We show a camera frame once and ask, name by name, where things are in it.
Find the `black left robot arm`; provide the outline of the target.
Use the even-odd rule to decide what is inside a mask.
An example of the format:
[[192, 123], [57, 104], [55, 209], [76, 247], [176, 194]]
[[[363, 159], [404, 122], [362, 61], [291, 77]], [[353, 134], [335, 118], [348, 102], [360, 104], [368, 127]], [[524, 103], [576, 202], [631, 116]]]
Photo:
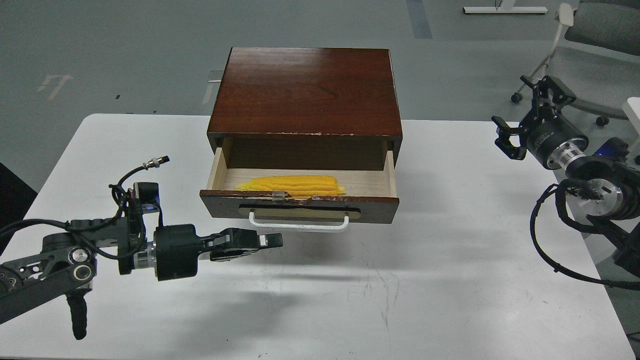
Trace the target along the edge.
[[226, 228], [199, 236], [193, 224], [165, 225], [155, 182], [124, 182], [143, 170], [158, 168], [169, 157], [155, 157], [110, 185], [118, 209], [111, 218], [23, 219], [2, 228], [2, 235], [45, 224], [60, 228], [42, 239], [39, 253], [1, 265], [1, 321], [7, 322], [59, 296], [66, 296], [71, 328], [78, 340], [87, 334], [85, 295], [98, 273], [98, 256], [118, 262], [121, 275], [151, 268], [159, 281], [197, 275], [198, 262], [229, 261], [263, 249], [280, 248], [281, 234], [259, 234], [244, 228]]

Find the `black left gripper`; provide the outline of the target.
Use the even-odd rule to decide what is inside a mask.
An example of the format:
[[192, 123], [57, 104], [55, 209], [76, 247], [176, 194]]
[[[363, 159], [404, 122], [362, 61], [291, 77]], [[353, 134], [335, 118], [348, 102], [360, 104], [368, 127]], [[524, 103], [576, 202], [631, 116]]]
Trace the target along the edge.
[[155, 275], [158, 281], [197, 275], [198, 257], [204, 248], [211, 262], [226, 262], [263, 249], [281, 248], [282, 235], [259, 234], [246, 228], [226, 228], [199, 237], [194, 224], [158, 226], [154, 232]]

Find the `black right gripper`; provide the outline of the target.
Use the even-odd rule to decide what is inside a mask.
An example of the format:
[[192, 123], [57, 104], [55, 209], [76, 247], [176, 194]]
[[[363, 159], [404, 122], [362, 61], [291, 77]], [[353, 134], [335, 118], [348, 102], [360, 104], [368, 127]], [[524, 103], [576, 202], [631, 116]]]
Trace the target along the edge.
[[[573, 142], [584, 151], [589, 139], [576, 126], [567, 121], [562, 108], [577, 100], [576, 94], [559, 78], [545, 75], [534, 82], [531, 76], [522, 75], [519, 79], [532, 89], [531, 110], [519, 123], [521, 126], [510, 127], [500, 116], [492, 116], [496, 125], [497, 139], [494, 144], [511, 160], [522, 161], [527, 150], [546, 170], [558, 170], [560, 166], [551, 164], [550, 157], [565, 142]], [[515, 146], [512, 137], [525, 137]]]

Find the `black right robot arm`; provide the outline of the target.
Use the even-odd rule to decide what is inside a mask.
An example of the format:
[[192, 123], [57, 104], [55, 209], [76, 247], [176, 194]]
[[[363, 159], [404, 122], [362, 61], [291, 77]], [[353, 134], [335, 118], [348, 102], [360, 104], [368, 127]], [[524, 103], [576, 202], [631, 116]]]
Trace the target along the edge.
[[628, 232], [617, 221], [639, 216], [639, 171], [626, 165], [628, 145], [611, 137], [594, 153], [586, 153], [588, 137], [563, 114], [576, 95], [560, 79], [520, 77], [532, 90], [531, 109], [517, 127], [501, 117], [496, 124], [495, 145], [512, 160], [527, 153], [547, 170], [563, 170], [566, 178], [551, 185], [537, 201], [530, 218], [530, 232], [544, 200], [555, 196], [558, 217], [582, 233], [603, 235], [613, 246], [614, 263], [639, 275], [639, 228]]

